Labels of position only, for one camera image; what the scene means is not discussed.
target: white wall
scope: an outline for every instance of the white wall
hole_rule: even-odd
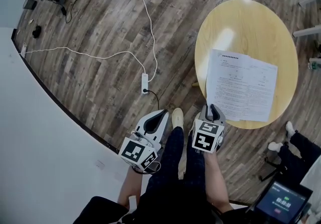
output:
[[[16,28],[25,0],[0,0],[0,27]]]
[[[91,197],[117,200],[128,165],[48,97],[11,34],[0,28],[0,223],[72,223]]]

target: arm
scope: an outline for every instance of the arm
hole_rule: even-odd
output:
[[[127,209],[129,209],[129,197],[135,195],[138,205],[141,193],[141,182],[142,175],[134,172],[132,167],[130,166],[125,181],[120,190],[118,204],[123,205]]]
[[[216,152],[204,153],[205,159],[205,185],[207,201],[215,206],[221,213],[232,210],[229,203],[226,184],[221,173]]]

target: black sleeve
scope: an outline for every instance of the black sleeve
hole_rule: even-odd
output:
[[[223,213],[220,218],[224,224],[245,223],[245,211],[247,210],[247,208],[248,207],[237,210],[229,210]]]
[[[128,210],[106,198],[95,196],[82,210],[74,224],[106,224],[118,221]]]

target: white device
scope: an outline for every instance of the white device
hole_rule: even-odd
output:
[[[218,107],[211,104],[203,106],[201,115],[195,120],[195,132],[192,147],[203,152],[213,153],[223,142],[225,116]]]
[[[118,155],[144,171],[157,158],[169,116],[167,110],[157,110],[142,117],[130,137],[124,139]]]

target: power plug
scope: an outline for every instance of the power plug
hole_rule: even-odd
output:
[[[141,93],[147,94],[148,90],[148,74],[143,73],[141,75]]]

